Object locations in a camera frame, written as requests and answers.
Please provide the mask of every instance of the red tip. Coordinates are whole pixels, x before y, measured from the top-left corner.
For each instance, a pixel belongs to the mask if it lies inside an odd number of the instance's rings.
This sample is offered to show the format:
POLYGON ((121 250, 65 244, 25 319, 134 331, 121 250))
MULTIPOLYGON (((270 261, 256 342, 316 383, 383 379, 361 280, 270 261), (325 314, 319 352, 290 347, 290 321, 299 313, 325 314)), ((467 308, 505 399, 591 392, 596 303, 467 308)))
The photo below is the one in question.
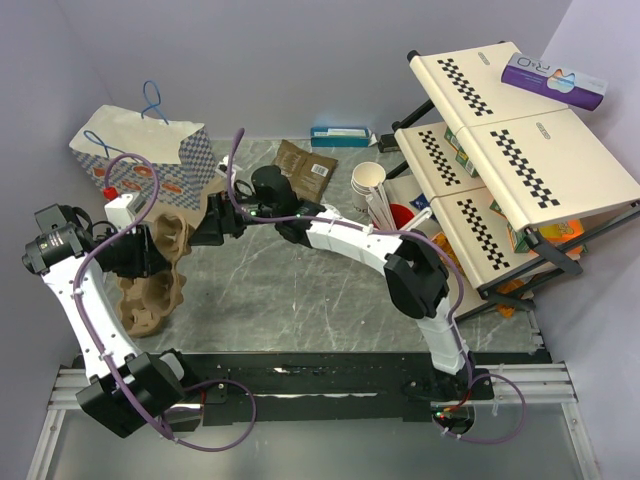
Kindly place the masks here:
POLYGON ((118 191, 116 190, 116 187, 103 188, 102 194, 104 195, 104 198, 106 198, 109 201, 115 200, 116 198, 118 198, 118 191))

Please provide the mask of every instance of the purple box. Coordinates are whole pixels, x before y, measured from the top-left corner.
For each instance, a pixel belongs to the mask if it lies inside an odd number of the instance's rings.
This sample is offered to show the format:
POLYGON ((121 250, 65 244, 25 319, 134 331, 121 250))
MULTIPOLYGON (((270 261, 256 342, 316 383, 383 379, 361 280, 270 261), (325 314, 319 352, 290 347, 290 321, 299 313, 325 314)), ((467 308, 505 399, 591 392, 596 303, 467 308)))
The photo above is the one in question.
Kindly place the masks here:
POLYGON ((608 83, 522 53, 511 56, 502 72, 502 82, 586 110, 595 110, 600 105, 608 83))

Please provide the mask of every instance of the marble countertop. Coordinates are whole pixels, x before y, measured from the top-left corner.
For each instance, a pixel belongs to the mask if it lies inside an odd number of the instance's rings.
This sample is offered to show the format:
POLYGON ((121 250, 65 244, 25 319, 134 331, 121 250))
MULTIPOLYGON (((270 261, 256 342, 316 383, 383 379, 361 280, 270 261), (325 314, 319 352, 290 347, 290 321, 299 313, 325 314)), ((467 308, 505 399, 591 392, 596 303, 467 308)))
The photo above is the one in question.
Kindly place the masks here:
MULTIPOLYGON (((311 150, 309 141, 294 143, 311 150)), ((243 141, 236 158, 241 178, 271 163, 279 144, 243 141)), ((229 146, 214 142, 217 157, 229 146)), ((399 152, 380 154, 375 147, 314 151, 338 160, 323 203, 356 221, 365 218, 351 206, 353 168, 374 161, 388 171, 403 160, 399 152)), ((187 277, 185 302, 165 319, 162 331, 137 340, 146 351, 428 350, 415 321, 391 303, 384 277, 336 254, 292 245, 269 225, 250 227, 221 247, 193 248, 179 271, 187 277)), ((107 290, 117 301, 113 282, 107 290)), ((465 321, 460 330, 475 351, 536 349, 525 312, 510 319, 490 312, 465 321)))

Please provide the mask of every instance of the paper bag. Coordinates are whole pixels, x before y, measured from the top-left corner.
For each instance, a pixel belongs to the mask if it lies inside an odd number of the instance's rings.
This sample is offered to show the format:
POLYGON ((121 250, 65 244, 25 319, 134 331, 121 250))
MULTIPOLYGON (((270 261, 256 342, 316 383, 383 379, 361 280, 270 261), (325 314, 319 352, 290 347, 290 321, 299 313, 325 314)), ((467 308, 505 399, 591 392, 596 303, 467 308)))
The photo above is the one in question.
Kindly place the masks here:
MULTIPOLYGON (((209 135, 202 123, 169 122, 139 112, 104 105, 73 137, 69 147, 94 183, 102 189, 109 157, 119 154, 85 137, 94 132, 105 145, 137 153, 153 163, 160 179, 158 202, 198 210, 200 192, 214 177, 216 162, 209 135)), ((153 191, 151 171, 139 162, 125 159, 111 171, 111 186, 119 193, 153 191)))

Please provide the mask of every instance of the white paper cup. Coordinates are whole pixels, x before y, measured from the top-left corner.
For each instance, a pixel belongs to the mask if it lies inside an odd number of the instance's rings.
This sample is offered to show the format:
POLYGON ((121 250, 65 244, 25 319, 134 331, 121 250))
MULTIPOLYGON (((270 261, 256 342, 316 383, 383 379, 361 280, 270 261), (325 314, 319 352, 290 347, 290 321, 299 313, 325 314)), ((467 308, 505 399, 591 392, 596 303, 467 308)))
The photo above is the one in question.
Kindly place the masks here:
POLYGON ((353 169, 351 175, 351 188, 353 207, 359 212, 366 212, 368 209, 367 195, 370 194, 369 187, 375 187, 384 182, 387 177, 384 168, 374 162, 364 162, 353 169))

